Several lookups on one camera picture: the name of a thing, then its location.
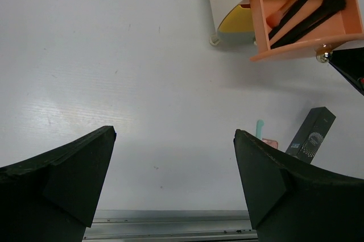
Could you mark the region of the orange makeup spatula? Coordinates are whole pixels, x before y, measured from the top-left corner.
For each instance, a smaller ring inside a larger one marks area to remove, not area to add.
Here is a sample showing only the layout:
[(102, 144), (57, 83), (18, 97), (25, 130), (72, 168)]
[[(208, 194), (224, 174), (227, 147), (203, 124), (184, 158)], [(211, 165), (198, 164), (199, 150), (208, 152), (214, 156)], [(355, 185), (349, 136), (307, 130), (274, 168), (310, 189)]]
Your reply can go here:
[(291, 6), (297, 0), (287, 0), (283, 6), (280, 7), (279, 10), (275, 11), (271, 15), (266, 18), (266, 22), (270, 28), (274, 28), (279, 25), (282, 17), (287, 13), (287, 11), (291, 8)]

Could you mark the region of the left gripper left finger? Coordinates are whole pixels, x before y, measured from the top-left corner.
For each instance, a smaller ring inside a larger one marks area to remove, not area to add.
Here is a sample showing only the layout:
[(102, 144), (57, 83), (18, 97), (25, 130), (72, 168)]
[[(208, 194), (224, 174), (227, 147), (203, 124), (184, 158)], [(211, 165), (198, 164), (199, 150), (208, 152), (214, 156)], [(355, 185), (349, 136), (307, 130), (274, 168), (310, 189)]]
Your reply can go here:
[(82, 241), (113, 153), (112, 126), (1, 168), (1, 241)]

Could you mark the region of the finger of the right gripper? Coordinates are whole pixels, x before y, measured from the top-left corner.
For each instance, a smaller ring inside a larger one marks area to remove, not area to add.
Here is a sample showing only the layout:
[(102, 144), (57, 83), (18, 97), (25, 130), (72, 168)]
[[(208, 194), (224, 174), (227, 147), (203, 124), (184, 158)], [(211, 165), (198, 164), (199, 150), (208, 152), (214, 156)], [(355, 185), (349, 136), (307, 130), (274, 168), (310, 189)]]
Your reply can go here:
[(329, 64), (363, 95), (363, 47), (333, 51)]

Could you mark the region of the black fan makeup brush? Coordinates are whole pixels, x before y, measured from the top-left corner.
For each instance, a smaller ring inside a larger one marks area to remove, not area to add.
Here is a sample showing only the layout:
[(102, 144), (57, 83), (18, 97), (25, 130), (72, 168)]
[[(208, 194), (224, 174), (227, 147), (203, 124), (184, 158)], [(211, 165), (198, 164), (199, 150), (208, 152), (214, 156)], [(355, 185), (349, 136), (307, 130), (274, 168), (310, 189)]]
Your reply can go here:
[(322, 4), (308, 17), (290, 29), (271, 49), (293, 44), (346, 8), (346, 0), (322, 0)]

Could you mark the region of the black cosmetic box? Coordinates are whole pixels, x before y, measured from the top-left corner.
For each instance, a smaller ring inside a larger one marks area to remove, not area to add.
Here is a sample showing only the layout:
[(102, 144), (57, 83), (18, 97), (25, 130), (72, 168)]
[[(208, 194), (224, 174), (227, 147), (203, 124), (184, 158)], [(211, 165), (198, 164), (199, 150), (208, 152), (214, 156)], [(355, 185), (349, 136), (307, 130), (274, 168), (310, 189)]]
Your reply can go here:
[(336, 116), (326, 107), (312, 108), (286, 150), (286, 154), (312, 162)]

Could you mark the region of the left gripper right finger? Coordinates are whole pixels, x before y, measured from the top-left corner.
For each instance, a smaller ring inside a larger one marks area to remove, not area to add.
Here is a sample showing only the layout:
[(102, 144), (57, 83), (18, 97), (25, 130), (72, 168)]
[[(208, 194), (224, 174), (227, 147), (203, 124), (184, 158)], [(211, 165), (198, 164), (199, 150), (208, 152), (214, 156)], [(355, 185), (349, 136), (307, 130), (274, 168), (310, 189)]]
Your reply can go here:
[(236, 130), (234, 149), (259, 241), (363, 241), (363, 180), (330, 172)]

